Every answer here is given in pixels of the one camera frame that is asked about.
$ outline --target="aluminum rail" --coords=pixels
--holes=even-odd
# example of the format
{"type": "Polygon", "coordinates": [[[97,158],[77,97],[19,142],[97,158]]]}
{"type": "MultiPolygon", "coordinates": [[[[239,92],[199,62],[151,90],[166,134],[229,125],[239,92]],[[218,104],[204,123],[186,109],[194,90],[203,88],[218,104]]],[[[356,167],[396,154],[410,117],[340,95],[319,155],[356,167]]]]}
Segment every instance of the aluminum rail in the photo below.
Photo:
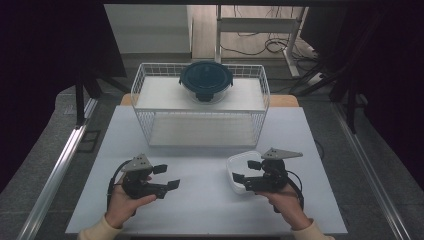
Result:
{"type": "Polygon", "coordinates": [[[85,133],[87,122],[90,119],[96,105],[97,100],[88,100],[88,103],[84,109],[86,120],[80,128],[74,129],[72,131],[68,142],[63,148],[63,151],[60,154],[56,165],[50,174],[50,177],[44,185],[43,190],[38,196],[37,202],[32,208],[24,226],[21,229],[21,232],[18,235],[18,240],[32,240],[37,235],[37,232],[40,229],[41,224],[43,223],[44,217],[46,216],[47,211],[50,208],[50,205],[56,195],[56,192],[59,189],[60,184],[62,183],[66,170],[68,169],[68,166],[71,163],[72,157],[76,152],[77,146],[85,133]]]}
{"type": "Polygon", "coordinates": [[[380,207],[383,211],[383,214],[387,218],[387,221],[398,240],[411,239],[408,231],[405,228],[405,224],[396,209],[393,201],[390,199],[386,190],[384,189],[383,184],[377,176],[377,173],[374,170],[374,167],[371,164],[370,159],[365,153],[364,148],[361,145],[358,137],[355,134],[352,134],[346,121],[345,114],[343,112],[342,106],[340,103],[333,103],[333,110],[335,111],[337,118],[342,126],[344,133],[346,134],[347,140],[351,145],[356,159],[358,160],[359,165],[365,173],[365,177],[374,193],[374,196],[377,199],[377,202],[380,204],[380,207]]]}

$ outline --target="black curtain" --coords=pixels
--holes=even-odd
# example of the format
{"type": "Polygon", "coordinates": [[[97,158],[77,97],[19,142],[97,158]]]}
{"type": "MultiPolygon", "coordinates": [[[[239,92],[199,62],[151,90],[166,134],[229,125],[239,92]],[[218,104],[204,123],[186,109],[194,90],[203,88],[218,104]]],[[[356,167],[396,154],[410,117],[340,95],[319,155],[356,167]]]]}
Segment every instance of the black curtain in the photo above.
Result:
{"type": "Polygon", "coordinates": [[[367,117],[424,189],[423,10],[394,3],[355,74],[367,117]]]}
{"type": "Polygon", "coordinates": [[[102,4],[2,1],[0,52],[3,190],[47,125],[59,92],[82,73],[126,74],[102,4]]]}

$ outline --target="wire basket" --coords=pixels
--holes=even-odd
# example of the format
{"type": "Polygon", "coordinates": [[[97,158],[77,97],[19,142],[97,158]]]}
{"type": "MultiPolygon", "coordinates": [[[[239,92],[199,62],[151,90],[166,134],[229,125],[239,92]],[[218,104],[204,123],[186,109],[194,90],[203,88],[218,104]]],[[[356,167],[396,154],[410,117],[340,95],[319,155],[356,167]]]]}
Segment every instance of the wire basket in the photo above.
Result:
{"type": "Polygon", "coordinates": [[[214,104],[199,104],[179,84],[187,63],[142,63],[131,102],[150,146],[256,146],[269,107],[261,65],[226,65],[234,86],[214,104]]]}

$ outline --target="hand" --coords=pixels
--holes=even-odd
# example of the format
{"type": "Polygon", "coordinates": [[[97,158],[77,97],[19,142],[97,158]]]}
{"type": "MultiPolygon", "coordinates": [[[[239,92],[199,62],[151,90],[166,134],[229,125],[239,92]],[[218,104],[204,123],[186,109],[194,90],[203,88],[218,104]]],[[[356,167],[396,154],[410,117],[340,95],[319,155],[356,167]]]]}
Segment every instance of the hand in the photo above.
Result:
{"type": "Polygon", "coordinates": [[[156,195],[149,195],[139,199],[130,198],[122,188],[121,184],[124,175],[115,185],[112,197],[110,199],[109,208],[105,214],[105,219],[109,225],[113,228],[122,228],[124,222],[126,222],[134,211],[143,205],[149,204],[156,200],[156,195]]]}
{"type": "Polygon", "coordinates": [[[296,192],[289,184],[276,193],[257,192],[257,194],[268,198],[269,203],[280,211],[293,230],[302,230],[312,224],[300,207],[296,192]]]}

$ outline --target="beige sleeve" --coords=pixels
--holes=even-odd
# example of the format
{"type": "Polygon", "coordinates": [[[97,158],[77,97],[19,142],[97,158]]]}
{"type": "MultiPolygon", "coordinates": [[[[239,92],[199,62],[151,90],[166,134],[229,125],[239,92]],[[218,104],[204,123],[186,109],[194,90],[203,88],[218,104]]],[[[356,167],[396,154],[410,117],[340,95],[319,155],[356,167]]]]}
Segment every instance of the beige sleeve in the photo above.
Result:
{"type": "Polygon", "coordinates": [[[313,219],[311,221],[311,226],[303,230],[292,231],[296,240],[334,240],[333,237],[325,236],[313,219]]]}
{"type": "Polygon", "coordinates": [[[78,240],[113,240],[121,231],[111,227],[103,216],[94,226],[81,230],[78,240]]]}

